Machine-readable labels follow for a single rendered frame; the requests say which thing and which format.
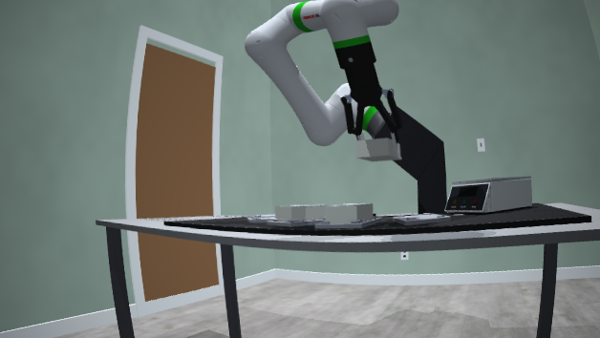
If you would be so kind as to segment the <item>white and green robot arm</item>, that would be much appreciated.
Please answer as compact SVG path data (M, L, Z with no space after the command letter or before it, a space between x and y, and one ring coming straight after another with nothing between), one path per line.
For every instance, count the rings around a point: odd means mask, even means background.
M323 103L290 57L288 43L301 33L327 29L341 69L366 67L376 62L367 28L393 23L398 12L397 0L316 0L288 5L247 36L246 53L283 94L310 141L328 146L347 130L340 98L350 94L349 83Z

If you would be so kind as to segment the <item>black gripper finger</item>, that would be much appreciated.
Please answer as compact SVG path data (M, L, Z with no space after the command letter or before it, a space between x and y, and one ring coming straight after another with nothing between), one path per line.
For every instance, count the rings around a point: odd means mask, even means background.
M398 138L397 130L402 127L403 123L402 123L399 111L397 109L396 102L394 100L394 90L393 89L390 89L390 90L381 89L381 90L382 90L382 93L385 95L385 97L388 100L388 103L389 103L389 106L390 106L390 109L393 114L395 122L393 121L393 119L389 115L388 111L384 107L381 99L379 100L379 102L377 102L375 97L373 96L373 94L368 94L368 98L372 101L375 108L379 111L379 113L385 120L386 124L390 128L392 141L393 141L393 145L394 145L394 149L395 149L395 154L396 154L396 157L398 157L400 154L400 150L399 150L399 145L398 145L399 138ZM379 103L379 105L377 103Z
M363 95L359 95L358 99L357 99L357 116L356 116L355 128L354 128L354 115L353 115L353 108L352 108L352 103L351 103L352 102L351 96L343 95L341 97L341 101L342 101L342 103L344 105L344 109L345 109L348 133L356 135L357 140L365 140L363 132L362 132L364 109L365 109L362 107Z

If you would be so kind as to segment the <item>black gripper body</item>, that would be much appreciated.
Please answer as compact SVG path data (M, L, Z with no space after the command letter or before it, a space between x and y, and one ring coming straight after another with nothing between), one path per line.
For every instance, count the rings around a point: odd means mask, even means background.
M358 96L363 95L362 107L373 107L374 104L368 98L368 94L373 94L376 101L379 102L382 96L382 88L379 85L374 64L362 68L344 70L351 89L350 96L356 103Z

